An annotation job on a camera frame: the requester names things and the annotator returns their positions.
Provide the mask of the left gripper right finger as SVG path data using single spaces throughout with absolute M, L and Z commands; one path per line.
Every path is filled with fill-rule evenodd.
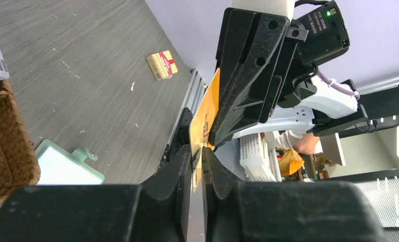
M 242 181 L 210 148 L 202 163 L 206 241 L 388 241 L 352 183 Z

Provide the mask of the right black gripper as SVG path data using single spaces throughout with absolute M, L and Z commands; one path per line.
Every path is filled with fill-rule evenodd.
M 209 143 L 218 145 L 259 123 L 273 74 L 283 81 L 271 98 L 274 107 L 304 106 L 315 119 L 349 116 L 350 87 L 318 68 L 349 46 L 335 1 L 268 1 L 260 12 L 227 8 L 216 55 L 218 112 Z

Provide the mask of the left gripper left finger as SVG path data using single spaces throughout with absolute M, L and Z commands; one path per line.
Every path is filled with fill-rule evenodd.
M 0 241 L 186 241 L 191 150 L 138 185 L 25 186 L 0 207 Z

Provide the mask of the gold VIP card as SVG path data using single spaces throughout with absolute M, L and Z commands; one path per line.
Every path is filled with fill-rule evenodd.
M 201 100 L 189 127 L 192 192 L 196 192 L 202 178 L 202 149 L 214 146 L 209 143 L 210 129 L 219 110 L 220 68 L 217 68 L 211 83 Z

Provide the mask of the green card holder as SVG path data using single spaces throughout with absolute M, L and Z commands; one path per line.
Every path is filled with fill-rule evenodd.
M 38 185 L 100 185 L 105 176 L 85 163 L 98 156 L 80 146 L 68 152 L 51 140 L 43 140 L 35 149 L 41 174 Z

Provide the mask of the woven wicker divided tray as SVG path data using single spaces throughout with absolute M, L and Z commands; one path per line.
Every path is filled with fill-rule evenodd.
M 40 167 L 8 80 L 0 81 L 0 204 L 15 189 L 36 185 Z

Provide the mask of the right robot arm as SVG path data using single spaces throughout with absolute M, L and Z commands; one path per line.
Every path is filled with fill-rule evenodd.
M 233 1 L 223 15 L 209 86 L 204 141 L 216 146 L 253 133 L 300 131 L 318 137 L 367 119 L 352 80 L 319 70 L 350 47 L 335 1 Z

